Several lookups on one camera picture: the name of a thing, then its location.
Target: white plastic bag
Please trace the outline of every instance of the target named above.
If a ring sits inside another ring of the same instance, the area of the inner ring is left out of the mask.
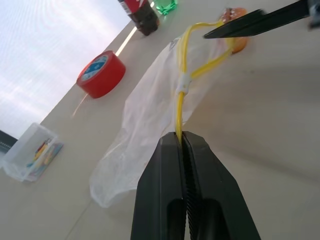
[[[190,72],[227,49],[225,40],[203,39],[202,35],[197,30],[189,41],[187,67]],[[125,101],[121,130],[90,178],[91,196],[101,207],[109,207],[119,201],[123,193],[137,188],[159,139],[175,130],[179,40],[176,38],[166,46]],[[184,122],[221,72],[220,67],[215,68],[191,82],[183,104]]]

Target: red bottle label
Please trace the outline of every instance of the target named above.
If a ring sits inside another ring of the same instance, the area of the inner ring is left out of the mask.
[[[141,8],[148,0],[120,0],[120,4],[125,10],[126,14],[134,14]]]

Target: tape roll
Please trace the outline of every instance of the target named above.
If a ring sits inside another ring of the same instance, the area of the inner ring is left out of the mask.
[[[120,59],[112,51],[105,51],[82,70],[76,84],[96,99],[114,89],[125,72],[126,67]]]

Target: green glass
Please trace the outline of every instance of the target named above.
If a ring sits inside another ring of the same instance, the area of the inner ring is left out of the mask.
[[[176,9],[178,0],[154,0],[154,4],[159,13],[167,15],[170,11]]]

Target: table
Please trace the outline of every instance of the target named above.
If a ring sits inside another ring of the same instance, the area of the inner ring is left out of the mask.
[[[227,6],[274,11],[291,2],[235,0]],[[187,26],[214,22],[224,6],[180,0],[161,17],[157,32],[133,35],[119,56],[127,73],[113,91],[91,99],[72,87],[42,122],[65,143],[42,178],[20,183],[0,172],[1,239],[130,238],[135,192],[103,209],[90,197],[89,177],[118,133],[127,96],[160,51]],[[129,23],[107,49],[116,51],[132,28]],[[236,178],[262,239],[319,235],[319,39],[305,19],[253,37],[230,58],[229,72],[184,128],[203,136]]]

